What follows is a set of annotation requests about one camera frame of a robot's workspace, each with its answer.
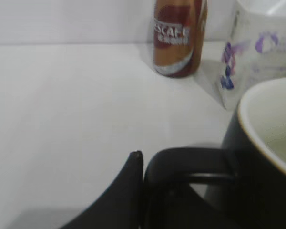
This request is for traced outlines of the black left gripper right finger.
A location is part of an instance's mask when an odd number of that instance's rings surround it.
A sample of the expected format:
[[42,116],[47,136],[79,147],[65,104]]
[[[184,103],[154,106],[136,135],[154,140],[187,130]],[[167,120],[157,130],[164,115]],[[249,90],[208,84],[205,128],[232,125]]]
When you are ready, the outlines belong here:
[[144,229],[236,229],[238,224],[208,204],[191,183],[227,184],[220,176],[144,178]]

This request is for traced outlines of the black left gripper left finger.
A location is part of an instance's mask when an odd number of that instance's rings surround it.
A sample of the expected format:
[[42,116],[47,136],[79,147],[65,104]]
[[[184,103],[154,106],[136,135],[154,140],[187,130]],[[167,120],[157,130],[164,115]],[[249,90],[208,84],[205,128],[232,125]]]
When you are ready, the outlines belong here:
[[62,229],[138,229],[143,189],[143,154],[131,152],[113,182]]

